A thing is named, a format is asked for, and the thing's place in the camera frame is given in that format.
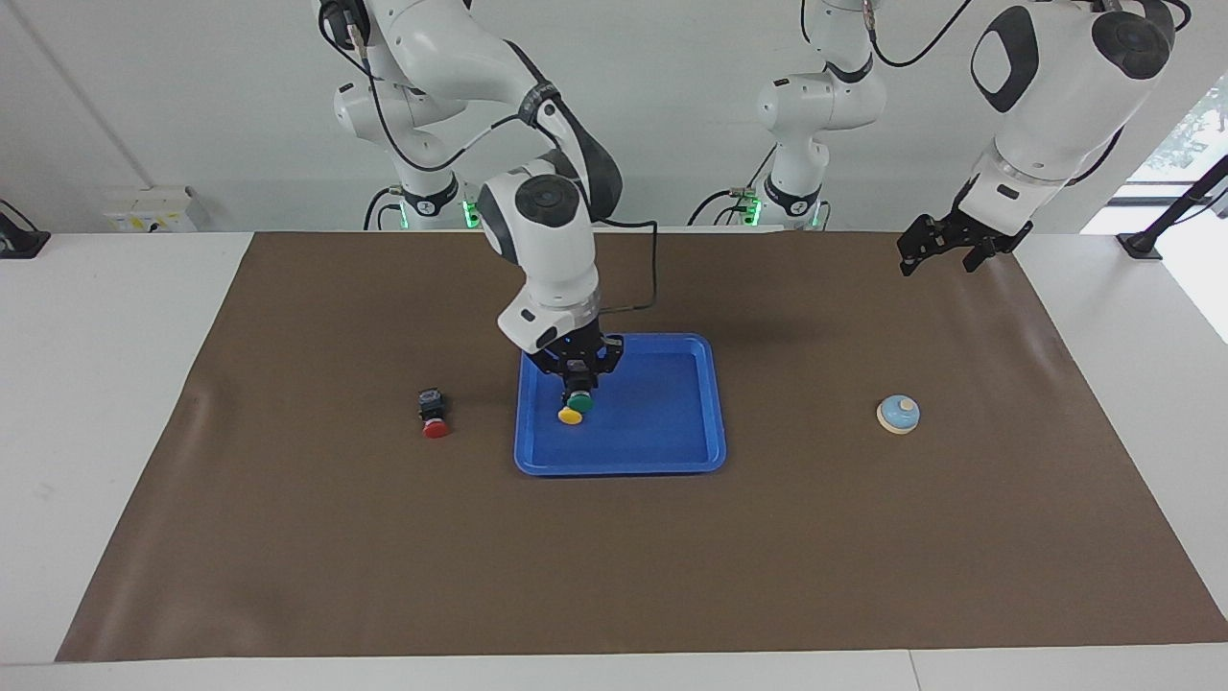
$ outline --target wall socket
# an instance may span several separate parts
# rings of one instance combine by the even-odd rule
[[[187,187],[108,189],[102,212],[117,232],[198,232],[206,220]]]

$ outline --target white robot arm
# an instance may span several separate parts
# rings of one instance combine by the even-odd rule
[[[403,183],[419,179],[426,174],[422,168],[436,167],[427,163],[437,164],[442,157],[437,140],[416,128],[452,117],[470,101],[512,106],[516,117],[554,147],[489,180],[476,209],[491,247],[526,274],[524,287],[499,318],[500,328],[543,372],[562,377],[565,400],[589,396],[598,376],[613,372],[623,355],[623,339],[604,335],[598,323],[592,222],[613,214],[623,190],[609,152],[523,50],[474,21],[467,0],[322,0],[322,5],[332,17],[333,34],[354,37],[344,47],[370,50],[372,74],[383,79],[375,83],[381,103],[392,102],[383,97],[388,90],[404,95],[394,99],[395,112],[409,142],[402,150],[414,160],[398,153]],[[408,79],[389,85],[387,75],[393,81]],[[346,98],[350,91],[357,90],[339,93],[338,114],[359,125],[357,106],[370,96]],[[391,120],[392,108],[384,114]],[[361,129],[355,126],[360,136],[366,133],[365,137],[387,144],[378,118],[378,131],[370,120],[362,122]],[[421,178],[424,184],[430,180],[424,189],[456,179],[445,169],[430,174],[436,177]]]
[[[867,1],[882,5],[882,0]],[[887,107],[887,86],[873,71],[862,2],[807,2],[802,25],[810,45],[826,60],[823,71],[788,75],[759,95],[759,120],[777,141],[771,172],[756,187],[760,222],[790,228],[813,225],[830,160],[817,136],[871,124]]]
[[[998,15],[973,55],[973,79],[1006,118],[950,214],[922,215],[900,237],[904,275],[958,247],[971,247],[969,271],[1013,252],[1033,214],[1143,104],[1174,42],[1162,0],[1033,1]]]

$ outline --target tree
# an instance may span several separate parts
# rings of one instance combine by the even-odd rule
[[[1154,172],[1187,168],[1214,139],[1218,139],[1216,135],[1208,135],[1208,130],[1214,130],[1219,135],[1228,131],[1228,75],[1221,77],[1194,109],[1181,118],[1180,124],[1156,149],[1143,167]]]

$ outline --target blue tray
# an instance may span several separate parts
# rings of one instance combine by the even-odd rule
[[[712,347],[696,334],[628,334],[585,422],[559,422],[562,380],[521,361],[516,465],[538,477],[705,474],[725,464]]]

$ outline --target black clamp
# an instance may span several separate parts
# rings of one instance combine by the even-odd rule
[[[555,339],[529,361],[544,374],[562,377],[562,401],[599,387],[598,376],[609,374],[623,360],[621,335],[604,335],[597,319]]]
[[[998,232],[973,218],[963,211],[952,211],[942,220],[923,215],[912,221],[904,234],[895,242],[900,249],[900,270],[912,275],[921,261],[938,254],[946,254],[959,247],[971,247],[964,257],[964,269],[973,272],[995,254],[1009,254],[1032,232],[1032,221],[1023,226],[1018,234]]]

